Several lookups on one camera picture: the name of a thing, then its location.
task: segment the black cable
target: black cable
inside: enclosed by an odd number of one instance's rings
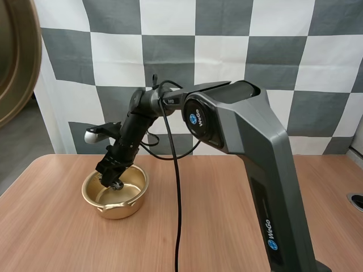
[[[171,153],[174,161],[174,167],[175,167],[175,176],[176,176],[176,193],[178,196],[178,231],[176,233],[176,242],[175,242],[175,259],[174,259],[174,269],[175,272],[179,271],[179,244],[180,244],[180,235],[182,234],[182,194],[180,190],[180,176],[179,176],[179,166],[178,166],[178,159],[176,158],[176,151],[174,146],[174,141],[172,139],[171,135],[171,129],[169,127],[168,118],[166,117],[164,106],[162,103],[162,99],[160,97],[159,99],[159,106],[161,108],[161,111],[163,113],[164,122],[166,125],[166,130],[168,131],[168,137],[170,142],[170,148]]]
[[[162,96],[161,91],[162,91],[163,85],[166,84],[166,83],[172,84],[175,87],[178,87],[178,88],[182,89],[182,86],[180,86],[179,84],[175,83],[174,81],[164,80],[162,83],[159,84],[159,87],[158,87],[158,95],[159,95],[159,97]]]
[[[160,139],[159,139],[159,137],[157,136],[157,135],[155,135],[155,134],[153,134],[153,133],[150,133],[148,130],[146,131],[146,133],[148,133],[148,135],[150,135],[150,136],[153,136],[156,140],[157,140],[157,142],[156,143],[144,143],[144,142],[141,142],[141,146],[142,145],[144,145],[144,146],[157,146],[158,144],[159,144],[159,142],[160,142]]]
[[[200,144],[200,141],[198,141],[196,144],[195,144],[195,146],[193,146],[193,148],[192,149],[190,149],[187,153],[185,153],[185,154],[183,154],[183,155],[181,155],[181,156],[179,156],[179,157],[176,157],[178,160],[179,159],[182,159],[182,158],[184,158],[185,156],[188,156],[191,152],[193,152],[197,147],[198,147],[198,145]],[[173,160],[173,158],[164,158],[164,157],[160,157],[160,156],[158,156],[157,154],[155,154],[155,153],[153,153],[153,152],[151,152],[146,146],[147,145],[145,145],[145,144],[143,144],[143,143],[140,143],[140,146],[143,148],[143,149],[145,149],[150,155],[152,155],[153,157],[155,157],[155,158],[157,158],[157,159],[159,159],[159,160]]]

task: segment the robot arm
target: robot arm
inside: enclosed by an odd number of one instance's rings
[[[96,168],[104,186],[122,188],[120,175],[133,163],[147,129],[161,116],[158,100],[156,90],[134,93],[119,135],[113,134],[115,144],[108,146]],[[271,270],[330,271],[315,260],[289,138],[269,107],[266,90],[245,81],[208,83],[167,90],[162,103],[167,114],[182,110],[196,138],[244,161]],[[95,141],[91,132],[86,142]],[[112,137],[109,129],[106,135]]]

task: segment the checkered backdrop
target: checkered backdrop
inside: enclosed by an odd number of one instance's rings
[[[35,2],[44,40],[35,92],[57,152],[105,153],[107,141],[84,142],[86,128],[122,121],[154,73],[182,86],[265,87],[295,154],[344,154],[363,114],[363,0]],[[196,139],[180,112],[169,120],[182,154]],[[151,149],[170,154],[161,118],[150,132],[161,139]]]

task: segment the golden pot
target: golden pot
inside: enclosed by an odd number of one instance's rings
[[[100,216],[121,219],[140,209],[149,186],[149,178],[140,167],[132,165],[121,175],[120,180],[124,183],[121,190],[104,187],[99,181],[99,175],[99,172],[94,171],[85,179],[82,195]]]

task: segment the round gold lid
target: round gold lid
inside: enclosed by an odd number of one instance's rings
[[[31,97],[40,60],[40,26],[33,1],[0,0],[0,127]]]

